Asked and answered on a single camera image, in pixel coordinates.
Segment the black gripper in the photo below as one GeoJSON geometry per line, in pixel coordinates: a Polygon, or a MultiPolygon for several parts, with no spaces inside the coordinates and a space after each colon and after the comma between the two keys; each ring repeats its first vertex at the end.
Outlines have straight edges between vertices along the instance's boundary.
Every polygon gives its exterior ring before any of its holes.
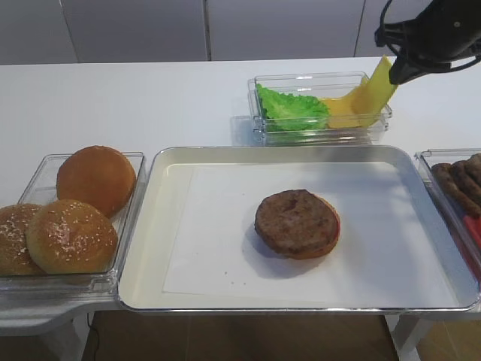
{"type": "Polygon", "coordinates": [[[376,45],[397,56],[390,84],[425,76],[423,70],[464,70],[480,63],[480,1],[432,1],[417,17],[397,23],[385,21],[390,5],[382,9],[374,33],[376,45]]]}

